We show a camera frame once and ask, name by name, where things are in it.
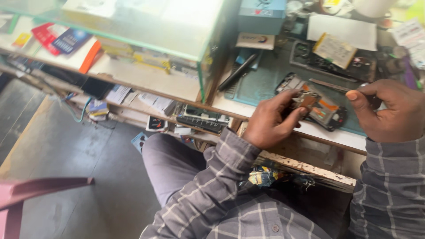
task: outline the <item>hand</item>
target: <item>hand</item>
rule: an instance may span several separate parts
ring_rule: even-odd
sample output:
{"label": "hand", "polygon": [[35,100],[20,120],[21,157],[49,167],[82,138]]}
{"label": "hand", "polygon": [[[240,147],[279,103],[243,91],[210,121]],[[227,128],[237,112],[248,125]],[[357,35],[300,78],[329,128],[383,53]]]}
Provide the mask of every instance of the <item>hand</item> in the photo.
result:
{"label": "hand", "polygon": [[[365,95],[380,98],[388,109],[374,112]],[[346,93],[360,127],[375,142],[406,142],[422,137],[425,94],[394,80],[378,80]]]}
{"label": "hand", "polygon": [[296,97],[299,90],[286,90],[274,98],[261,101],[249,120],[248,128],[242,138],[257,148],[267,149],[287,138],[295,127],[300,127],[300,118],[307,109],[300,107],[290,113],[284,120],[283,110]]}

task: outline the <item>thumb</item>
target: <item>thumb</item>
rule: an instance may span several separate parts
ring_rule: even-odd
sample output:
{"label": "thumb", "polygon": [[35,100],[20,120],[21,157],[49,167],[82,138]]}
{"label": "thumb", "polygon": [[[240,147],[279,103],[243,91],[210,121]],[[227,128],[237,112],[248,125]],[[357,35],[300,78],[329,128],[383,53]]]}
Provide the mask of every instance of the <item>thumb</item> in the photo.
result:
{"label": "thumb", "polygon": [[286,119],[278,126],[282,132],[291,132],[297,125],[298,121],[306,115],[307,109],[305,107],[299,107],[293,110]]}
{"label": "thumb", "polygon": [[359,91],[352,90],[347,92],[346,96],[350,100],[359,121],[372,122],[377,119],[375,112],[372,110],[371,104],[364,94]]}

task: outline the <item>pink chair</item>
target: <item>pink chair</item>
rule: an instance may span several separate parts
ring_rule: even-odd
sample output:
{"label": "pink chair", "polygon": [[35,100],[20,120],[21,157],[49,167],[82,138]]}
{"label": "pink chair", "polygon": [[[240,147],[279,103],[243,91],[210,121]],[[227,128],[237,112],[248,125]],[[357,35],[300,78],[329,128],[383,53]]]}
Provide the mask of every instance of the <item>pink chair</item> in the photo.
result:
{"label": "pink chair", "polygon": [[94,184],[94,178],[83,177],[0,182],[0,237],[19,239],[26,199],[91,184]]}

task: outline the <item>plaid shirt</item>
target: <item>plaid shirt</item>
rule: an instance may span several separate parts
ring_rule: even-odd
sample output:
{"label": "plaid shirt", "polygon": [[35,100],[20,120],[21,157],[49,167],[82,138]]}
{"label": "plaid shirt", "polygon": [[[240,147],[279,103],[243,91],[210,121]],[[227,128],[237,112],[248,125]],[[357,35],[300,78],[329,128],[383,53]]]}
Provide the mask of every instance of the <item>plaid shirt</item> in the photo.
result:
{"label": "plaid shirt", "polygon": [[[352,238],[424,238],[424,140],[367,140],[350,208]],[[330,238],[257,187],[238,186],[260,151],[224,130],[217,146],[204,153],[207,169],[173,195],[140,238]]]}

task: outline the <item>blue cable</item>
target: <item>blue cable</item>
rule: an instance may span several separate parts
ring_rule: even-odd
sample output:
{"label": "blue cable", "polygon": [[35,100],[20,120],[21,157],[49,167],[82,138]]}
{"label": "blue cable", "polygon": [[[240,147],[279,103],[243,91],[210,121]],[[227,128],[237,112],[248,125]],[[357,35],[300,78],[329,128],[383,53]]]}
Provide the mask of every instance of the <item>blue cable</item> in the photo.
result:
{"label": "blue cable", "polygon": [[82,112],[81,112],[81,118],[80,119],[77,119],[77,116],[75,115],[74,110],[68,104],[66,104],[66,106],[68,106],[68,108],[71,110],[71,114],[72,114],[72,117],[74,118],[75,122],[80,123],[83,120],[85,109],[87,108],[90,101],[91,101],[91,97],[89,97],[89,99],[85,103],[84,108],[82,109]]}

